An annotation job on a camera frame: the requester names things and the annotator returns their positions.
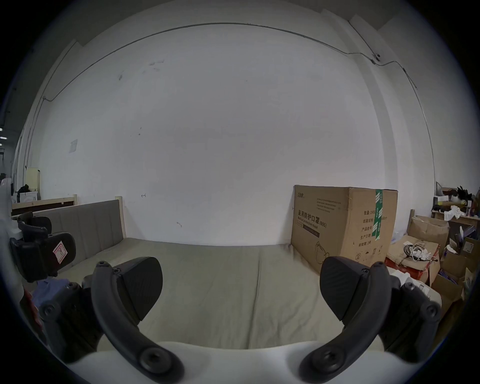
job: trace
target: green tape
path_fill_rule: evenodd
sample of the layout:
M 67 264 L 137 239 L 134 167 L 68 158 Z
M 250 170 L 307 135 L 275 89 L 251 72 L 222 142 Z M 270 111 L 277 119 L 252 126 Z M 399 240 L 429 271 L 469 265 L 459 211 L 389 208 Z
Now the green tape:
M 375 190 L 375 219 L 373 220 L 372 237 L 375 241 L 380 238 L 380 226 L 382 225 L 382 213 L 384 208 L 384 191 L 381 189 Z

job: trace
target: cardboard box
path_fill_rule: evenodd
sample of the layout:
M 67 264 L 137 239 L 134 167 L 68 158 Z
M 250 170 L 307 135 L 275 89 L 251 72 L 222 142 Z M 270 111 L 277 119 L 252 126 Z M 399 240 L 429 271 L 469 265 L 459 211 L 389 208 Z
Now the cardboard box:
M 477 261 L 463 255 L 457 255 L 447 251 L 442 257 L 441 267 L 444 271 L 452 274 L 453 276 L 461 278 L 465 276 L 466 268 L 472 272 L 477 269 Z
M 466 237 L 460 254 L 477 262 L 480 261 L 480 241 Z
M 448 272 L 446 274 L 456 281 L 450 281 L 442 275 L 438 275 L 432 284 L 432 288 L 440 293 L 442 297 L 442 312 L 440 317 L 443 318 L 450 306 L 462 298 L 463 278 L 458 278 Z
M 427 216 L 415 216 L 412 217 L 407 234 L 420 240 L 437 243 L 440 245 L 440 249 L 443 249 L 448 240 L 449 230 L 448 221 Z
M 329 256 L 368 266 L 383 261 L 397 195 L 393 190 L 296 185 L 291 243 L 318 273 Z
M 407 241 L 412 244 L 418 242 L 424 243 L 425 249 L 430 253 L 430 255 L 433 256 L 433 259 L 430 261 L 415 261 L 411 257 L 405 255 L 403 248 L 405 247 L 405 243 Z M 388 248 L 387 258 L 395 264 L 395 266 L 392 266 L 392 268 L 396 268 L 402 272 L 410 273 L 410 276 L 413 279 L 426 281 L 427 276 L 424 276 L 424 274 L 425 272 L 428 272 L 428 277 L 430 278 L 429 285 L 432 286 L 432 283 L 436 279 L 437 273 L 440 270 L 440 258 L 438 255 L 438 250 L 439 245 L 437 243 L 424 241 L 409 235 L 405 235 L 400 240 L 390 245 Z

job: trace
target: blue cloth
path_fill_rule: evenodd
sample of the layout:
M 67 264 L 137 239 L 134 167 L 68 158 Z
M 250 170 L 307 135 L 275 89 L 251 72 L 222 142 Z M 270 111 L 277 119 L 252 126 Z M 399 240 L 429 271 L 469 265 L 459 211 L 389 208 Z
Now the blue cloth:
M 45 280 L 39 280 L 36 289 L 32 294 L 32 302 L 40 308 L 47 300 L 52 300 L 65 286 L 70 283 L 67 279 L 53 279 L 51 277 Z

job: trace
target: electrical wire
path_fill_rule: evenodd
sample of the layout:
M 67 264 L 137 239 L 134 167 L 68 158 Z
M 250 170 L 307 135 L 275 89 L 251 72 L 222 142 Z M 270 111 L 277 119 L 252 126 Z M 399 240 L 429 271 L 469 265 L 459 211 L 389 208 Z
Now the electrical wire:
M 425 243 L 421 242 L 415 244 L 407 244 L 403 247 L 403 252 L 405 253 L 405 255 L 411 257 L 415 261 L 428 261 L 434 258 L 425 249 Z
M 420 105 L 420 109 L 422 111 L 422 114 L 423 114 L 423 118 L 425 120 L 425 125 L 427 127 L 427 132 L 428 132 L 428 137 L 430 139 L 430 147 L 432 149 L 432 160 L 433 160 L 433 146 L 432 146 L 432 138 L 430 136 L 430 130 L 428 128 L 428 123 L 427 123 L 427 119 L 425 117 L 425 112 L 423 111 L 423 108 L 421 106 L 421 103 L 420 103 L 420 99 L 417 95 L 417 92 L 415 91 L 415 89 L 417 89 L 417 86 L 415 85 L 415 83 L 413 82 L 413 80 L 411 79 L 411 77 L 408 75 L 407 71 L 405 70 L 405 68 L 396 60 L 392 60 L 392 61 L 389 61 L 385 64 L 379 64 L 379 63 L 376 63 L 372 58 L 368 57 L 367 55 L 365 55 L 364 53 L 362 52 L 345 52 L 337 47 L 334 47 L 328 43 L 325 43 L 324 41 L 321 41 L 321 40 L 318 40 L 318 39 L 315 39 L 313 37 L 310 37 L 310 36 L 306 36 L 306 35 L 303 35 L 303 34 L 300 34 L 300 33 L 297 33 L 297 32 L 293 32 L 293 31 L 289 31 L 287 29 L 282 29 L 282 28 L 275 28 L 275 27 L 271 27 L 271 26 L 268 26 L 268 25 L 261 25 L 261 24 L 251 24 L 251 23 L 235 23 L 235 22 L 218 22 L 218 23 L 199 23 L 199 24 L 189 24 L 189 25 L 183 25 L 183 26 L 179 26 L 179 27 L 175 27 L 175 28 L 170 28 L 170 29 L 165 29 L 163 31 L 159 31 L 159 32 L 155 32 L 155 33 L 152 33 L 152 34 L 149 34 L 147 36 L 143 36 L 143 37 L 140 37 L 136 40 L 133 40 L 131 41 L 130 43 L 127 43 L 127 44 L 124 44 L 122 45 L 121 47 L 118 47 L 117 49 L 114 49 L 113 51 L 107 53 L 106 55 L 102 56 L 101 58 L 99 58 L 98 60 L 94 61 L 92 64 L 90 64 L 89 66 L 87 66 L 86 68 L 84 68 L 80 73 L 78 73 L 76 76 L 74 76 L 52 99 L 48 99 L 44 96 L 42 96 L 42 101 L 41 103 L 38 103 L 37 104 L 37 108 L 36 108 L 36 116 L 38 117 L 39 113 L 40 113 L 40 108 L 43 104 L 43 101 L 46 100 L 48 102 L 52 102 L 54 101 L 71 83 L 73 83 L 82 73 L 84 73 L 85 71 L 87 71 L 88 69 L 90 69 L 91 67 L 93 67 L 95 64 L 97 64 L 98 62 L 100 62 L 101 60 L 105 59 L 106 57 L 114 54 L 115 52 L 118 52 L 119 50 L 123 49 L 123 48 L 126 48 L 132 44 L 135 44 L 141 40 L 144 40 L 144 39 L 147 39 L 149 37 L 153 37 L 153 36 L 157 36 L 157 35 L 160 35 L 160 34 L 163 34 L 163 33 L 166 33 L 166 32 L 171 32 L 171 31 L 176 31 L 176 30 L 179 30 L 179 29 L 185 29 L 185 28 L 192 28 L 192 27 L 199 27 L 199 26 L 205 26 L 205 25 L 247 25 L 247 26 L 253 26 L 253 27 L 259 27 L 259 28 L 266 28 L 266 29 L 272 29 L 272 30 L 275 30 L 275 31 L 280 31 L 280 32 L 286 32 L 286 33 L 289 33 L 289 34 L 292 34 L 292 35 L 296 35 L 296 36 L 299 36 L 299 37 L 303 37 L 305 39 L 308 39 L 308 40 L 311 40 L 311 41 L 314 41 L 318 44 L 321 44 L 325 47 L 328 47 L 330 49 L 333 49 L 334 51 L 338 52 L 338 53 L 341 53 L 343 55 L 361 55 L 363 57 L 365 57 L 366 59 L 368 59 L 373 65 L 376 65 L 378 67 L 384 67 L 385 65 L 389 65 L 389 64 L 392 64 L 392 63 L 395 63 L 397 64 L 398 66 L 400 66 L 400 68 L 403 70 L 403 72 L 405 73 L 405 75 L 407 76 L 409 82 L 410 82 L 410 85 L 413 89 L 413 92 L 415 93 L 415 96 L 417 98 L 417 101 Z M 358 31 L 355 29 L 355 31 L 357 32 L 357 34 L 363 39 L 363 37 L 360 35 L 360 33 L 358 33 Z M 370 51 L 372 51 L 372 54 L 374 55 L 374 57 L 376 58 L 377 56 L 375 55 L 374 51 L 372 50 L 372 48 L 367 44 L 367 46 L 370 48 Z M 48 86 L 48 83 L 50 82 L 51 78 L 53 77 L 53 74 L 52 76 L 50 77 L 50 79 L 48 80 L 47 82 L 47 86 Z M 34 116 L 34 118 L 32 119 L 32 123 L 30 125 L 30 131 L 32 131 L 32 126 L 35 128 L 33 124 L 35 120 L 35 123 L 36 123 L 36 118 Z M 435 179 L 435 184 L 436 184 L 436 176 L 435 176 L 435 162 L 433 161 L 433 177 Z
M 152 33 L 152 34 L 149 34 L 147 36 L 143 36 L 143 37 L 140 37 L 136 40 L 133 40 L 131 41 L 130 43 L 127 43 L 127 44 L 124 44 L 122 45 L 121 47 L 118 47 L 117 49 L 107 53 L 106 55 L 102 56 L 101 58 L 99 58 L 98 60 L 94 61 L 92 64 L 90 64 L 88 67 L 86 67 L 85 69 L 83 69 L 79 74 L 77 74 L 73 79 L 71 79 L 52 99 L 47 99 L 46 97 L 44 98 L 46 101 L 53 101 L 57 98 L 58 95 L 60 95 L 63 90 L 65 88 L 67 88 L 76 78 L 78 78 L 82 73 L 84 73 L 85 71 L 87 71 L 88 69 L 90 69 L 91 67 L 93 67 L 95 64 L 97 64 L 99 61 L 105 59 L 106 57 L 112 55 L 113 53 L 115 52 L 118 52 L 119 50 L 123 49 L 123 48 L 126 48 L 132 44 L 135 44 L 135 43 L 138 43 L 139 41 L 141 40 L 144 40 L 144 39 L 147 39 L 149 37 L 153 37 L 153 36 L 157 36 L 157 35 L 160 35 L 162 33 L 166 33 L 166 32 L 171 32 L 171 31 L 177 31 L 179 29 L 185 29 L 185 28 L 192 28 L 192 27 L 199 27 L 199 26 L 205 26 L 205 25 L 248 25 L 248 26 L 253 26 L 253 27 L 259 27 L 259 28 L 266 28 L 266 29 L 273 29 L 275 31 L 280 31 L 280 32 L 286 32 L 286 33 L 290 33 L 292 35 L 296 35 L 296 36 L 300 36 L 300 37 L 303 37 L 305 39 L 308 39 L 308 40 L 311 40 L 311 41 L 314 41 L 316 43 L 319 43 L 319 44 L 322 44 L 323 46 L 325 47 L 328 47 L 328 48 L 331 48 L 333 49 L 334 51 L 337 51 L 338 53 L 342 53 L 344 55 L 362 55 L 364 56 L 365 58 L 367 58 L 368 60 L 370 60 L 373 64 L 376 64 L 373 59 L 369 58 L 367 55 L 365 55 L 364 53 L 362 52 L 345 52 L 345 51 L 342 51 L 341 49 L 337 48 L 337 47 L 334 47 L 328 43 L 325 43 L 324 41 L 321 41 L 321 40 L 317 40 L 313 37 L 310 37 L 310 36 L 306 36 L 306 35 L 302 35 L 300 33 L 297 33 L 297 32 L 293 32 L 293 31 L 289 31 L 287 29 L 281 29 L 281 28 L 275 28 L 275 27 L 270 27 L 268 25 L 260 25 L 260 24 L 250 24 L 250 23 L 234 23 L 234 22 L 228 22 L 228 23 L 200 23 L 200 24 L 190 24 L 190 25 L 183 25 L 183 26 L 180 26 L 180 27 L 175 27 L 175 28 L 170 28 L 170 29 L 165 29 L 163 31 L 159 31 L 159 32 L 155 32 L 155 33 Z

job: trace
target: paper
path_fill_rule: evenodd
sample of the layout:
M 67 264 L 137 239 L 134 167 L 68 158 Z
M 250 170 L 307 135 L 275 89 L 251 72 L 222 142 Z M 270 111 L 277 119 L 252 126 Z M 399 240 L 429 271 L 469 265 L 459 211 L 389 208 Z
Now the paper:
M 460 211 L 460 208 L 458 208 L 456 205 L 453 205 L 450 208 L 450 211 L 444 212 L 444 219 L 446 221 L 450 221 L 454 218 L 454 216 L 455 218 L 459 218 L 460 216 L 465 216 L 465 214 L 462 211 Z
M 469 242 L 466 242 L 463 246 L 463 251 L 465 252 L 468 252 L 468 253 L 472 253 L 473 251 L 473 243 L 469 243 Z
M 450 246 L 450 244 L 447 245 L 447 249 L 451 252 L 456 254 L 456 251 Z

